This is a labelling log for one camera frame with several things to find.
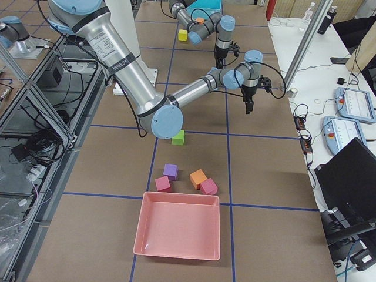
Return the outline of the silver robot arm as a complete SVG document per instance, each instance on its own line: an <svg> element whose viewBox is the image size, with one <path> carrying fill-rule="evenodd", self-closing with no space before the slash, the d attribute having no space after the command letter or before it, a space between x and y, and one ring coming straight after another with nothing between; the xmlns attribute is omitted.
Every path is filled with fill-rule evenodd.
<svg viewBox="0 0 376 282"><path fill-rule="evenodd" d="M111 22L104 1L49 1L49 22L58 32L87 40L99 61L114 76L136 105L139 124L159 139L175 137L183 126L181 108L218 87L245 89L243 98L250 109L251 97L260 87L263 54L249 50L244 62L233 69L213 69L172 95L159 93Z"/></svg>
<svg viewBox="0 0 376 282"><path fill-rule="evenodd" d="M193 1L169 1L171 16L177 19L187 30L190 42L198 45L202 40L211 34L216 35L216 45L214 47L215 67L224 68L224 60L230 50L234 51L236 57L239 55L237 45L233 42L232 36L236 21L230 15L222 15L221 12L207 14L207 19L200 23L193 18L193 12L188 12L187 7Z"/></svg>

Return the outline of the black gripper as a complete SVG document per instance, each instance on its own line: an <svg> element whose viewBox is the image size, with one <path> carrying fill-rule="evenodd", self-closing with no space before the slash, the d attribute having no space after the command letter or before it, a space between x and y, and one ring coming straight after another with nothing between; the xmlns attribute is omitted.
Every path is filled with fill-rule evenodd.
<svg viewBox="0 0 376 282"><path fill-rule="evenodd" d="M234 55L234 59L228 63L225 64L224 60L227 58L227 55L229 52L232 52ZM214 59L215 59L215 67L216 68L224 68L225 66L233 63L240 54L240 47L237 44L237 42L234 41L217 41L216 47L214 49Z"/></svg>
<svg viewBox="0 0 376 282"><path fill-rule="evenodd" d="M243 94L243 102L246 106L246 114L249 115L254 108L253 96L257 89L265 88L266 92L271 90L271 79L269 77L260 75L258 78L246 80L241 85L241 92Z"/></svg>

